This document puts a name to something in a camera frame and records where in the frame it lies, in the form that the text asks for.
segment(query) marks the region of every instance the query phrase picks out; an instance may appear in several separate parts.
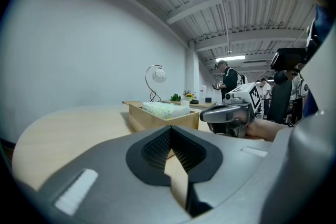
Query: wooden table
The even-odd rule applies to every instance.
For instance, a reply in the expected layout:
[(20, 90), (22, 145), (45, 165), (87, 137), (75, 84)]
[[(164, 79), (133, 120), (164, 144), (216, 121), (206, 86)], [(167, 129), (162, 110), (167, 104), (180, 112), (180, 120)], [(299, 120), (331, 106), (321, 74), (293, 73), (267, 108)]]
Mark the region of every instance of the wooden table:
[(127, 104), (127, 105), (135, 105), (135, 106), (142, 106), (142, 102), (139, 101), (122, 101), (123, 104)]
[[(38, 190), (51, 174), (89, 148), (134, 133), (128, 116), (126, 104), (73, 108), (43, 116), (16, 144), (14, 176)], [(205, 122), (199, 122), (199, 130), (210, 132)]]
[[(162, 103), (174, 103), (174, 104), (178, 104), (181, 105), (180, 101), (161, 101)], [(214, 103), (206, 103), (206, 102), (199, 102), (198, 104), (190, 104), (191, 108), (195, 108), (195, 109), (207, 109), (210, 106), (215, 105), (217, 102)]]

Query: white wall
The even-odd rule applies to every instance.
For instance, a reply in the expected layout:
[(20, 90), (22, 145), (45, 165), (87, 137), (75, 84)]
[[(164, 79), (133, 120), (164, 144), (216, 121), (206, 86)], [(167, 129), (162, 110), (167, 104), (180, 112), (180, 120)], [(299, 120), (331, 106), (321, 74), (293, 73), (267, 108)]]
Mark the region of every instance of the white wall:
[(222, 102), (221, 91), (217, 91), (212, 87), (212, 85), (216, 84), (216, 81), (203, 65), (199, 65), (199, 75), (200, 75), (200, 85), (199, 85), (200, 90), (202, 85), (206, 85), (206, 97), (211, 97), (212, 102), (217, 102), (217, 104), (221, 104)]
[(198, 99), (200, 97), (199, 67), (194, 41), (189, 42), (189, 47), (190, 50), (185, 54), (185, 90), (190, 90)]
[(16, 142), (41, 116), (73, 106), (163, 100), (185, 88), (185, 49), (125, 0), (14, 0), (0, 36), (2, 137)]

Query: small potted plant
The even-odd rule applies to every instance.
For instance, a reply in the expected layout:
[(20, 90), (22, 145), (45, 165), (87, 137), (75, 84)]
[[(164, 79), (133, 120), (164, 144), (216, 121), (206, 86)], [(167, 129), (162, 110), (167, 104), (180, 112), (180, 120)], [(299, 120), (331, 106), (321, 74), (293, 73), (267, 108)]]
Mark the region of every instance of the small potted plant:
[(181, 96), (177, 95), (177, 93), (174, 94), (173, 96), (171, 96), (171, 98), (170, 98), (170, 101), (178, 101), (178, 102), (180, 102), (180, 100), (181, 100)]
[(183, 95), (184, 95), (184, 100), (185, 101), (189, 101), (190, 102), (191, 100), (194, 99), (194, 95), (191, 93), (190, 90), (184, 91)]

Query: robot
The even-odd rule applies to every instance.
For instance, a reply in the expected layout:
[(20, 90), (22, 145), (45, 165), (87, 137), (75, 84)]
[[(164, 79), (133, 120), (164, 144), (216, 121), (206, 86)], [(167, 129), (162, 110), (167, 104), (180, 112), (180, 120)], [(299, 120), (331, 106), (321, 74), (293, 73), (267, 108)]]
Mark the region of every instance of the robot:
[(303, 79), (300, 79), (298, 85), (298, 97), (305, 98), (308, 95), (308, 90), (309, 88), (307, 83)]
[[(336, 85), (328, 81), (334, 70), (326, 63), (336, 55), (335, 33), (336, 24), (323, 46), (310, 36), (306, 48), (276, 53), (274, 70), (307, 63), (300, 94), (307, 83), (321, 111), (281, 130), (273, 143), (241, 138), (260, 103), (250, 83), (201, 113), (214, 133), (178, 126), (145, 130), (87, 150), (55, 172), (39, 193), (18, 184), (50, 223), (285, 223), (314, 198), (334, 166)], [(185, 208), (163, 173), (171, 148), (188, 174)], [(60, 199), (80, 203), (67, 211)]]

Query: fluorescent light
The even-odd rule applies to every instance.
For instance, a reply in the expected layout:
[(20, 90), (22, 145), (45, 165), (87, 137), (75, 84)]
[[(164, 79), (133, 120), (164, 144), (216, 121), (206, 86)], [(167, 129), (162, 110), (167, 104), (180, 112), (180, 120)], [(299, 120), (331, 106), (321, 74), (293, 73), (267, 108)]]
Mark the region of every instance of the fluorescent light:
[(240, 55), (240, 56), (231, 56), (231, 57), (217, 58), (216, 62), (219, 62), (220, 60), (232, 61), (232, 60), (244, 60), (244, 59), (245, 59), (245, 55)]

